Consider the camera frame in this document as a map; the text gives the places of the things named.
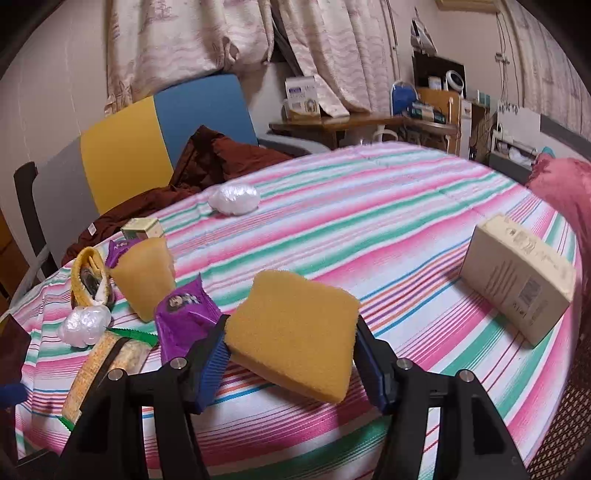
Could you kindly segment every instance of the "plastic bag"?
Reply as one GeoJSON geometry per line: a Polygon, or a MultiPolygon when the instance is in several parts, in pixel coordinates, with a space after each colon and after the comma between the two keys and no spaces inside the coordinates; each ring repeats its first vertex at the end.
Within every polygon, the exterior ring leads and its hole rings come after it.
{"type": "Polygon", "coordinates": [[[167,295],[155,311],[162,363],[185,356],[195,341],[207,336],[221,315],[205,293],[201,275],[167,295]]]}
{"type": "Polygon", "coordinates": [[[261,196],[250,185],[231,183],[219,187],[207,202],[211,208],[226,215],[244,215],[256,210],[261,196]]]}
{"type": "Polygon", "coordinates": [[[111,312],[104,305],[74,307],[57,328],[57,336],[71,346],[94,345],[111,322],[111,312]]]}

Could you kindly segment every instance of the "small box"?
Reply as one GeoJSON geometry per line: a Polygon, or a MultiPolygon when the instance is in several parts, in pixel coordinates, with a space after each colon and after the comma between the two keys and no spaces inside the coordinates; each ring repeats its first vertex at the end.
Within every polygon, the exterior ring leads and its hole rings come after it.
{"type": "Polygon", "coordinates": [[[157,218],[132,218],[121,227],[121,232],[127,240],[135,240],[136,238],[144,240],[164,235],[162,225],[157,218]]]}
{"type": "Polygon", "coordinates": [[[293,77],[285,80],[288,117],[320,116],[318,93],[314,77],[293,77]]]}
{"type": "Polygon", "coordinates": [[[474,229],[460,276],[537,345],[573,301],[574,267],[505,215],[474,229]]]}

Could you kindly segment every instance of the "white plastic bag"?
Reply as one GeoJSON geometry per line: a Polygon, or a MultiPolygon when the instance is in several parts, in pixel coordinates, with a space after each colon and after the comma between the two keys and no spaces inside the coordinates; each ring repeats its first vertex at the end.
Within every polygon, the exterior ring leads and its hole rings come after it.
{"type": "Polygon", "coordinates": [[[208,199],[209,206],[226,215],[244,215],[256,210],[261,196],[256,188],[244,183],[219,187],[208,199]]]}
{"type": "Polygon", "coordinates": [[[57,336],[71,346],[94,345],[111,322],[111,312],[104,305],[75,307],[57,328],[57,336]]]}

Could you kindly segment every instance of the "brown jacket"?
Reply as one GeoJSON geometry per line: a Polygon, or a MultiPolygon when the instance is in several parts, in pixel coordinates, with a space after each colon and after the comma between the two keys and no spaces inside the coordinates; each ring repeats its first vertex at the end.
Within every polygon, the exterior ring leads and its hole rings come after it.
{"type": "Polygon", "coordinates": [[[68,247],[61,264],[76,258],[84,247],[93,247],[117,233],[131,218],[152,215],[212,185],[291,158],[270,148],[235,142],[202,125],[189,138],[167,187],[140,193],[95,220],[95,234],[84,230],[68,247]]]}

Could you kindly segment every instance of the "table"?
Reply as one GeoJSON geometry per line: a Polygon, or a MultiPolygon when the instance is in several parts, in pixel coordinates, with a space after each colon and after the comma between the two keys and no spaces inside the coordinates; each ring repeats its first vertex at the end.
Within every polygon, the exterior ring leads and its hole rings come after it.
{"type": "MultiPolygon", "coordinates": [[[[262,196],[249,215],[212,212],[207,192],[159,213],[177,284],[201,273],[205,290],[226,313],[263,269],[289,269],[342,287],[361,300],[374,335],[399,356],[445,374],[471,369],[525,461],[531,460],[560,401],[579,313],[568,309],[533,349],[458,271],[475,224],[506,212],[574,262],[580,275],[575,234],[562,216],[487,167],[402,142],[311,155],[244,180],[262,196]]],[[[106,245],[100,250],[104,254],[106,245]]],[[[31,396],[17,409],[21,456],[38,447],[60,451],[68,437],[57,417],[88,355],[56,336],[70,311],[69,274],[67,265],[14,312],[32,336],[23,368],[31,396]]],[[[115,291],[114,324],[155,332],[154,323],[139,321],[115,291]]],[[[154,350],[144,371],[159,366],[154,350]]],[[[153,413],[145,408],[143,415],[148,467],[157,477],[153,413]]],[[[370,478],[387,424],[369,405],[355,371],[345,400],[330,406],[235,364],[215,404],[194,418],[204,461],[223,480],[370,478]]],[[[421,478],[432,474],[437,425],[433,410],[421,478]]]]}
{"type": "Polygon", "coordinates": [[[402,115],[384,115],[382,113],[352,113],[349,116],[339,117],[315,117],[310,119],[293,119],[287,121],[273,122],[269,128],[274,133],[290,132],[316,132],[327,142],[331,150],[339,148],[338,134],[357,127],[372,127],[386,125],[390,128],[411,127],[421,132],[436,135],[439,137],[456,137],[458,134],[455,125],[436,124],[402,115]]]}

